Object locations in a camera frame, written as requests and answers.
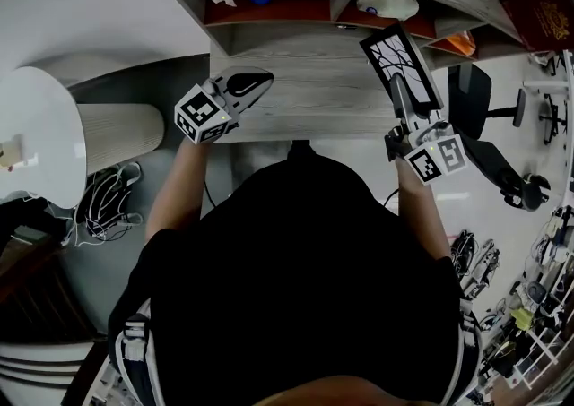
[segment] black shirt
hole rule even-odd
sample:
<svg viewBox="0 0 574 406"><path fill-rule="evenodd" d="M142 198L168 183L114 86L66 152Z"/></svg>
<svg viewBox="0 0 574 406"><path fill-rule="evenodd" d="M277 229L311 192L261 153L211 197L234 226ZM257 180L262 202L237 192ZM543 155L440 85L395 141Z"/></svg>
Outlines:
<svg viewBox="0 0 574 406"><path fill-rule="evenodd" d="M154 236L109 339L151 297L168 406L248 406L334 375L438 403L459 293L448 258L434 261L352 170L314 155L259 170L188 231Z"/></svg>

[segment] wall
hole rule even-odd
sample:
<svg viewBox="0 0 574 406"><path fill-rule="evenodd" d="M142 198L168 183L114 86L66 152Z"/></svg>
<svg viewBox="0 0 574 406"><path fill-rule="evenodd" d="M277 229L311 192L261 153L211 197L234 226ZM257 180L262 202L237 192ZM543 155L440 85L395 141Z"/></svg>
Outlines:
<svg viewBox="0 0 574 406"><path fill-rule="evenodd" d="M209 41L174 0L0 0L0 48L0 77L36 62L73 82Z"/></svg>

